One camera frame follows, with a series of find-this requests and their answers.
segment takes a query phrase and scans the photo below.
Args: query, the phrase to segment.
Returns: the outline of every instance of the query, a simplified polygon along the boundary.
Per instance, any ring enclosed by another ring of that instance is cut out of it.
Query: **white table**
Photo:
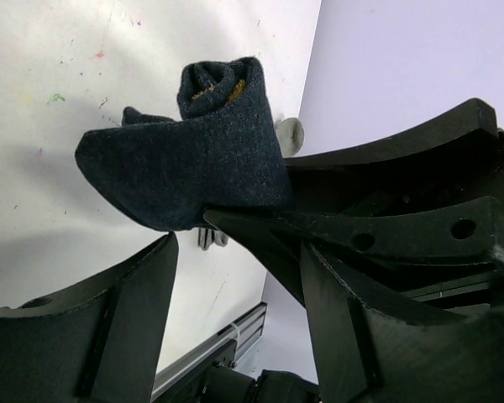
[[[258,56],[275,118],[296,116],[320,0],[0,0],[0,306],[128,258],[160,233],[106,203],[73,152],[123,107],[178,118],[181,69]],[[180,233],[159,368],[259,302],[264,268]]]

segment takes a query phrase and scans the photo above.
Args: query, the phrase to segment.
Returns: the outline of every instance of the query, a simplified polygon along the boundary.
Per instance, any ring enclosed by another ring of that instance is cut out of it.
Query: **green paint mark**
[[[65,102],[66,99],[57,92],[56,94],[54,94],[52,97],[49,98],[49,101],[47,101],[47,105],[50,105],[51,102],[58,102],[58,101]]]

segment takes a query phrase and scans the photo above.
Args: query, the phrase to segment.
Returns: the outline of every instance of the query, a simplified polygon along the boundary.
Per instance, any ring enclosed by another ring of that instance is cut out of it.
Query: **folded denim cloth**
[[[181,122],[127,107],[84,134],[76,162],[103,197],[158,231],[210,228],[208,206],[293,206],[257,59],[188,65],[177,102]]]

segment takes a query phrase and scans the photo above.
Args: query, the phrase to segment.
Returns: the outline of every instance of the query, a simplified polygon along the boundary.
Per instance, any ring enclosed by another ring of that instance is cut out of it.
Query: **screw hole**
[[[476,223],[474,221],[463,219],[455,223],[450,229],[450,232],[454,238],[463,240],[470,238],[475,230]]]
[[[375,244],[375,237],[368,233],[359,233],[358,235],[353,236],[351,244],[355,249],[358,249],[360,252],[364,252]]]
[[[47,298],[45,296],[42,296],[41,298],[36,298],[32,301],[26,302],[24,305],[21,306],[21,309],[37,308],[38,306],[49,305],[51,302],[52,302],[51,298]]]

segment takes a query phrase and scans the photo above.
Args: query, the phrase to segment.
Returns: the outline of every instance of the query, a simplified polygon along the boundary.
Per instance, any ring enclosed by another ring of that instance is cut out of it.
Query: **denim fabric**
[[[257,59],[188,65],[177,102],[181,122],[127,107],[84,134],[76,162],[103,197],[159,231],[208,228],[207,206],[292,207]]]

